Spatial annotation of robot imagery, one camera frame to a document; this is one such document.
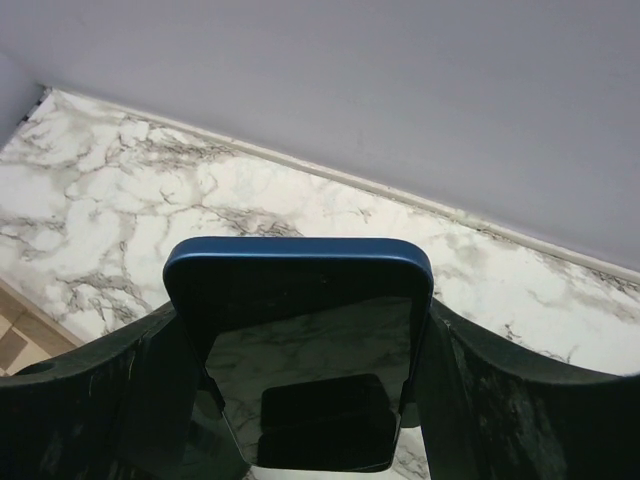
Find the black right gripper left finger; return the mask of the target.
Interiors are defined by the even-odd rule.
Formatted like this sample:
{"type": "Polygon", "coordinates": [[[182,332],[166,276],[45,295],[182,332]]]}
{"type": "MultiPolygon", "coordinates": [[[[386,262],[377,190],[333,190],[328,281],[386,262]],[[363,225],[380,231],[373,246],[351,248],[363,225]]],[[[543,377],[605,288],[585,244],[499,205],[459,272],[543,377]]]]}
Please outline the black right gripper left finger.
{"type": "Polygon", "coordinates": [[[174,479],[198,383],[164,305],[1,381],[4,479],[174,479]]]}

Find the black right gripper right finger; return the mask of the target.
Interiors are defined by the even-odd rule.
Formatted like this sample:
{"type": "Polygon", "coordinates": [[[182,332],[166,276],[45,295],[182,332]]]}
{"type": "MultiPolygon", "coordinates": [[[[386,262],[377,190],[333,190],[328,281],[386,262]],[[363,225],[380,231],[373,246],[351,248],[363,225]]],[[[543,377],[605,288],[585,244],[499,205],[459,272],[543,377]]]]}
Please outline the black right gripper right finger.
{"type": "Polygon", "coordinates": [[[433,302],[414,383],[434,479],[636,479],[639,378],[535,353],[433,302]]]}

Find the black phone stand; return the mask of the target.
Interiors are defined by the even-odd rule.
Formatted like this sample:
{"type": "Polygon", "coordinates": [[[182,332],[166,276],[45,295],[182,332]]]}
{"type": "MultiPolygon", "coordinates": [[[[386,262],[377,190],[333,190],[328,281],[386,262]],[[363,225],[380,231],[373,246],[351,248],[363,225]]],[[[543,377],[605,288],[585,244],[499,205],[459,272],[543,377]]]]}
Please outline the black phone stand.
{"type": "Polygon", "coordinates": [[[373,374],[244,391],[225,399],[211,377],[200,382],[179,478],[429,476],[415,410],[400,412],[373,374]]]}

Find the black phone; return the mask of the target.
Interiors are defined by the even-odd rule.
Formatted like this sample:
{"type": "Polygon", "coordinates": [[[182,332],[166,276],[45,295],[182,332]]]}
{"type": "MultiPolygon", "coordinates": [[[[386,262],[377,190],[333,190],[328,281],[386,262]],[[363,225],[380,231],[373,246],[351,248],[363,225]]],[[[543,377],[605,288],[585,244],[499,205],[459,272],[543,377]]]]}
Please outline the black phone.
{"type": "Polygon", "coordinates": [[[426,253],[388,238],[195,237],[163,281],[256,467],[388,469],[433,296],[426,253]]]}

